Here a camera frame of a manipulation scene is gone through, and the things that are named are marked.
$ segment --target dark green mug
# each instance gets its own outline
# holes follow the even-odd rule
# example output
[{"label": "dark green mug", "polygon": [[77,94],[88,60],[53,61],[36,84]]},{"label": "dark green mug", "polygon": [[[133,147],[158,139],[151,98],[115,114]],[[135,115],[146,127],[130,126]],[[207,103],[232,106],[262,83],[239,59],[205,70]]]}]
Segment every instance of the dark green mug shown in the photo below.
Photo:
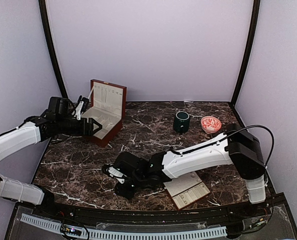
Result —
[{"label": "dark green mug", "polygon": [[184,134],[190,127],[190,115],[185,111],[179,111],[175,114],[173,129],[179,134]]}]

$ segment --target red and white bowl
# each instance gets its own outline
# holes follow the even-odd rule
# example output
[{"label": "red and white bowl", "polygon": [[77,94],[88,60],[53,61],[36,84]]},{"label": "red and white bowl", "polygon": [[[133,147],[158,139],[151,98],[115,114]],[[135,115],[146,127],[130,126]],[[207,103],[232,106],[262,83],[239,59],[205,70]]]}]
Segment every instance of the red and white bowl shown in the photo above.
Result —
[{"label": "red and white bowl", "polygon": [[221,129],[222,123],[220,120],[218,120],[216,117],[213,116],[205,116],[200,121],[202,125],[202,129],[207,134],[214,134],[218,130]]}]

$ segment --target white wall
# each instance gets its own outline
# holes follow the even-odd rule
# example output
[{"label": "white wall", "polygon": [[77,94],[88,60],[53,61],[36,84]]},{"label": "white wall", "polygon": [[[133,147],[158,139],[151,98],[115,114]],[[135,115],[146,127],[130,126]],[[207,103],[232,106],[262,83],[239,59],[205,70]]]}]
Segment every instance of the white wall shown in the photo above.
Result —
[{"label": "white wall", "polygon": [[[38,1],[0,1],[0,134],[40,115],[59,96]],[[23,149],[0,163],[0,173],[30,183],[45,143]],[[14,204],[0,199],[0,240]]]},{"label": "white wall", "polygon": [[252,0],[49,0],[72,100],[90,79],[127,86],[128,101],[230,101]]},{"label": "white wall", "polygon": [[[237,110],[246,125],[263,124],[276,138],[269,173],[297,224],[297,1],[262,1]],[[270,138],[257,132],[267,153]]]}]

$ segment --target patterned bowl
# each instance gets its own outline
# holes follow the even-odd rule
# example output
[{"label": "patterned bowl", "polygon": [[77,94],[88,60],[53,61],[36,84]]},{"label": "patterned bowl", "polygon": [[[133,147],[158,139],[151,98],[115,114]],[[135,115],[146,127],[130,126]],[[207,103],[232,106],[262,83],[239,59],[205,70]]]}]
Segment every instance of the patterned bowl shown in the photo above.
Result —
[{"label": "patterned bowl", "polygon": [[220,120],[218,120],[216,117],[213,116],[205,116],[200,121],[202,125],[202,129],[207,134],[214,134],[218,130],[221,129],[222,123]]}]

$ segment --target table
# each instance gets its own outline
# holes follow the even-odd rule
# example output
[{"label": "table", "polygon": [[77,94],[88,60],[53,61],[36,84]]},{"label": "table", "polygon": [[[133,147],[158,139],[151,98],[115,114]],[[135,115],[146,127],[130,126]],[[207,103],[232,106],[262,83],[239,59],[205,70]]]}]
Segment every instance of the table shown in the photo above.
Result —
[{"label": "table", "polygon": [[[174,115],[191,115],[189,131],[173,131]],[[213,135],[201,128],[201,118],[214,116],[222,129]],[[58,203],[108,210],[176,210],[166,191],[143,189],[127,200],[114,194],[116,180],[103,174],[103,164],[113,163],[122,151],[149,159],[154,153],[187,148],[215,137],[225,126],[237,123],[226,102],[127,102],[123,129],[101,148],[83,137],[59,135],[53,138],[36,172],[34,184],[46,187]],[[186,209],[224,206],[248,201],[245,182],[234,165],[222,165],[197,171],[210,194]]]}]

